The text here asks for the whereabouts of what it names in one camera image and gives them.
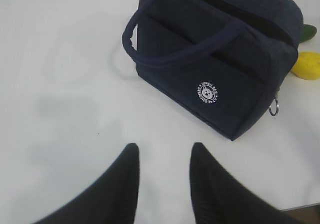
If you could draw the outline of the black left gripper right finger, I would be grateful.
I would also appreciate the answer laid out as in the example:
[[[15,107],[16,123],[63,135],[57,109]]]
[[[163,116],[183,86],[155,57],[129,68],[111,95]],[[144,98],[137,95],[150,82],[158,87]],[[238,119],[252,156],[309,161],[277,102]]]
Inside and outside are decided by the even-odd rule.
[[[299,223],[246,189],[202,143],[192,147],[189,170],[196,223]]]

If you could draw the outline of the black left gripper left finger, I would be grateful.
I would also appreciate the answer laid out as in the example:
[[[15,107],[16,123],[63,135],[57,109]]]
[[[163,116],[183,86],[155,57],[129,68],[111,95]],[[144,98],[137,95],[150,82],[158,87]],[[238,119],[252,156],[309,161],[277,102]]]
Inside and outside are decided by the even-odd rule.
[[[39,223],[134,223],[139,194],[140,152],[126,145],[86,190]]]

